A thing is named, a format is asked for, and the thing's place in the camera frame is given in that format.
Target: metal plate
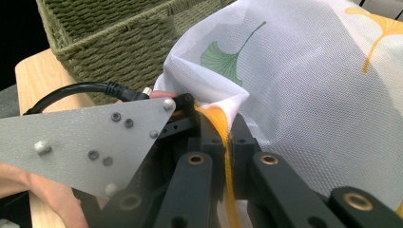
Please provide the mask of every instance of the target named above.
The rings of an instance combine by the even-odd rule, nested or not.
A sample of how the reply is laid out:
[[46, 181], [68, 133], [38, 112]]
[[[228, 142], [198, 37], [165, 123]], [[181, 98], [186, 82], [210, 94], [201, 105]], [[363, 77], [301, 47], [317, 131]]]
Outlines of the metal plate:
[[[59, 181], [89, 194], [107, 198], [106, 187], [127, 186], [158, 138], [175, 105], [163, 108], [165, 98], [109, 104], [0, 120], [0, 161]], [[111, 116], [120, 113], [116, 122]], [[132, 127], [125, 120], [133, 121]], [[51, 150], [39, 155], [34, 145], [46, 141]], [[91, 160], [88, 152], [99, 158]], [[113, 163], [105, 166], [103, 159]]]

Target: screw head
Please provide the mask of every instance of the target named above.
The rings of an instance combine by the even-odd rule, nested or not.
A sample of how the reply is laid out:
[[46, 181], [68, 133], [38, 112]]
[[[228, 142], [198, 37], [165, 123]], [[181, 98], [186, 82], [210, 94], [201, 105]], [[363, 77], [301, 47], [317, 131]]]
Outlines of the screw head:
[[51, 146], [47, 141], [39, 141], [33, 146], [33, 149], [38, 155], [44, 155], [51, 150]]
[[88, 152], [88, 157], [90, 160], [95, 161], [100, 157], [100, 153], [96, 150], [91, 150]]
[[143, 94], [146, 94], [148, 97], [151, 95], [152, 93], [152, 88], [150, 87], [145, 87], [143, 90]]
[[127, 119], [125, 120], [125, 127], [132, 127], [133, 126], [133, 120]]
[[115, 112], [112, 114], [111, 119], [114, 122], [118, 122], [121, 119], [121, 114], [119, 112]]
[[165, 111], [169, 111], [172, 108], [174, 108], [175, 106], [175, 102], [172, 99], [166, 99], [165, 101], [163, 101], [163, 109], [165, 109]]
[[155, 139], [158, 137], [158, 132], [156, 130], [152, 130], [152, 131], [150, 131], [149, 135], [150, 135], [151, 139]]
[[113, 195], [115, 195], [118, 192], [118, 185], [116, 185], [116, 183], [110, 183], [106, 186], [105, 189], [105, 193], [109, 196], [109, 197], [113, 197]]
[[102, 163], [104, 164], [104, 166], [110, 166], [110, 165], [112, 165], [112, 163], [113, 163], [113, 159], [110, 158], [110, 157], [105, 157], [105, 158], [102, 160]]

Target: wicker basket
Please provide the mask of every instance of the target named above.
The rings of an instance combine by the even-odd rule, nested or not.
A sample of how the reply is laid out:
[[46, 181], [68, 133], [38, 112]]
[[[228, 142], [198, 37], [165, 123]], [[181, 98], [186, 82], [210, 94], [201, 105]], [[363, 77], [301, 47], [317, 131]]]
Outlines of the wicker basket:
[[36, 0], [50, 47], [70, 76], [137, 90], [154, 84], [187, 29], [231, 1]]

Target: wooden table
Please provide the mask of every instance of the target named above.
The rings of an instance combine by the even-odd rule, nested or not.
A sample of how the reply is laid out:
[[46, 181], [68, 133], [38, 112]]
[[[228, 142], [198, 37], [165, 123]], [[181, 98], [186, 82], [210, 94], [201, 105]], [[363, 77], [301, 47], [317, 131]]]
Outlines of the wooden table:
[[[21, 61], [15, 68], [15, 75], [21, 114], [33, 107], [36, 102], [51, 91], [75, 83], [56, 60], [50, 49]], [[46, 109], [46, 112], [93, 105], [94, 103], [87, 95], [78, 94], [52, 104]], [[65, 227], [62, 220], [32, 193], [29, 193], [29, 203], [33, 228]]]

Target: white mesh fabric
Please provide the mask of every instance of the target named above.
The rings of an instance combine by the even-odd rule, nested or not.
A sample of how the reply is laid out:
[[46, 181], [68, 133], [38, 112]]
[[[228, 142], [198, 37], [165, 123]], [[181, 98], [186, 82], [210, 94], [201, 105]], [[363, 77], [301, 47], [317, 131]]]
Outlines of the white mesh fabric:
[[190, 92], [230, 121], [240, 112], [263, 150], [282, 155], [319, 193], [350, 185], [395, 209], [403, 199], [403, 28], [379, 42], [364, 72], [382, 28], [351, 7], [239, 0], [178, 41], [156, 88]]

